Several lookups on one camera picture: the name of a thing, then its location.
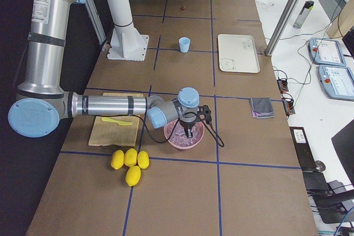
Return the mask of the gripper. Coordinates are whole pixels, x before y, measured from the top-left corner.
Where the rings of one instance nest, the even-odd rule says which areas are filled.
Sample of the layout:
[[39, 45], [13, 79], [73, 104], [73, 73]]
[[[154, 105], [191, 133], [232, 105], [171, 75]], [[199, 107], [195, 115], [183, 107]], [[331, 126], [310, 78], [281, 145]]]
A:
[[185, 114], [179, 121], [180, 125], [184, 128], [186, 137], [192, 138], [194, 136], [192, 127], [195, 125], [196, 121], [196, 114]]

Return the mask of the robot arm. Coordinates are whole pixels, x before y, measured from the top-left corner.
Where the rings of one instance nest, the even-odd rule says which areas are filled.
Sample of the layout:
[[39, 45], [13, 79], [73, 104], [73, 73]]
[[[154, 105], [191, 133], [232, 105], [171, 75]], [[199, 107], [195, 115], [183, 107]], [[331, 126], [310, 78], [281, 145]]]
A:
[[60, 87], [69, 11], [76, 1], [33, 0], [27, 70], [18, 86], [17, 101], [8, 112], [11, 128], [25, 137], [38, 138], [51, 133], [64, 118], [146, 114], [155, 128], [178, 121], [191, 138], [199, 107], [194, 88], [183, 88], [177, 98], [165, 101], [158, 96], [78, 95]]

